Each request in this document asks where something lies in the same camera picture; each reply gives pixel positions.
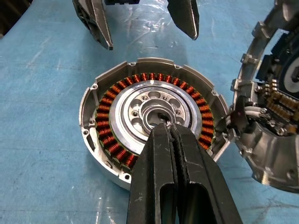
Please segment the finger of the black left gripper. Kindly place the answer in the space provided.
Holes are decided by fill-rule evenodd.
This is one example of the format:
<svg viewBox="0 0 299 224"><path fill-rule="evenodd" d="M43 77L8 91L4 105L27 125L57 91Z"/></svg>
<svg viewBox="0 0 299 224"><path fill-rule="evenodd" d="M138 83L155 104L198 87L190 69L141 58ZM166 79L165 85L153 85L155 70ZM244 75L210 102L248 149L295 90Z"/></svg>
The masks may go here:
<svg viewBox="0 0 299 224"><path fill-rule="evenodd" d="M77 17L89 30L97 43L113 50L113 41L105 17L102 0L72 0Z"/></svg>
<svg viewBox="0 0 299 224"><path fill-rule="evenodd" d="M199 36L197 0L167 0L167 9L175 25L192 40Z"/></svg>

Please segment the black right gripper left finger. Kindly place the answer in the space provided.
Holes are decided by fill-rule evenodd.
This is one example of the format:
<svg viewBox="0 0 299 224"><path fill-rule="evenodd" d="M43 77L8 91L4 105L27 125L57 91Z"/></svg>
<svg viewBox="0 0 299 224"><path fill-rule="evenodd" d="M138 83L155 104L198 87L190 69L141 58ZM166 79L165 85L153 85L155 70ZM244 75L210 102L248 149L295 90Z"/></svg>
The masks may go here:
<svg viewBox="0 0 299 224"><path fill-rule="evenodd" d="M175 224L178 175L170 124L154 127L132 171L127 224Z"/></svg>

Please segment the blue plastic table cover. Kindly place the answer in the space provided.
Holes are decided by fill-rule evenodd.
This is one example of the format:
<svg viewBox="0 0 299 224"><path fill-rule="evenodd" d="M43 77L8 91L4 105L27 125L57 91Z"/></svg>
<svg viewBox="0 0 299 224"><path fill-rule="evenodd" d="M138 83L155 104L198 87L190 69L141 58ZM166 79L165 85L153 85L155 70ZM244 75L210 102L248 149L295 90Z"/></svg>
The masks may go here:
<svg viewBox="0 0 299 224"><path fill-rule="evenodd" d="M101 172L80 130L86 89L122 62L159 57L197 70L231 105L256 25L299 10L299 0L197 0L192 40L167 4L105 6L113 50L95 41L72 0L33 0L0 38L0 224L126 224L129 192Z"/></svg>

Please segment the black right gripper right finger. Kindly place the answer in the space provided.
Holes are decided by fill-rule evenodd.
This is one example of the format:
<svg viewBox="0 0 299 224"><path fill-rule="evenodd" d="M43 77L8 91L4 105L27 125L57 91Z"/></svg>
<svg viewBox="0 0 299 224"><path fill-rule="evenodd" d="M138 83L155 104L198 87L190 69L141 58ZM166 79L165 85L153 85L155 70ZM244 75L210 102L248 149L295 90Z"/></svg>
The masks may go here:
<svg viewBox="0 0 299 224"><path fill-rule="evenodd" d="M190 129L170 128L180 224L243 224L224 176Z"/></svg>

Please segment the round silver metal disc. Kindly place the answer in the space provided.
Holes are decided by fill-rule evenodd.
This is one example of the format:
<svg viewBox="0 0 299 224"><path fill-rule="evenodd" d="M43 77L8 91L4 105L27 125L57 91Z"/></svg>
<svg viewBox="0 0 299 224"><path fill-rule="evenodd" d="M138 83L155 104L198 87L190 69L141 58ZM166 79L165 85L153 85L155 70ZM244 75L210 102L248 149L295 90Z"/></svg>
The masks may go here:
<svg viewBox="0 0 299 224"><path fill-rule="evenodd" d="M256 181L299 194L299 0L275 0L252 35L227 128Z"/></svg>

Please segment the silver motor housing copper windings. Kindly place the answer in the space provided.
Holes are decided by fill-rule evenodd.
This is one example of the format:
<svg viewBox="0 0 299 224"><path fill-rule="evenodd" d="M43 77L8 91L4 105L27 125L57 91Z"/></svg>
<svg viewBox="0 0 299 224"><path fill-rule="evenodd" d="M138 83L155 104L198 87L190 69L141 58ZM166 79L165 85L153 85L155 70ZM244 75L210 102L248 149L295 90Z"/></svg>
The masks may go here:
<svg viewBox="0 0 299 224"><path fill-rule="evenodd" d="M82 97L79 126L101 172L130 189L136 160L154 127L187 127L217 161L230 142L216 130L228 105L213 83L187 65L164 58L123 62L96 77Z"/></svg>

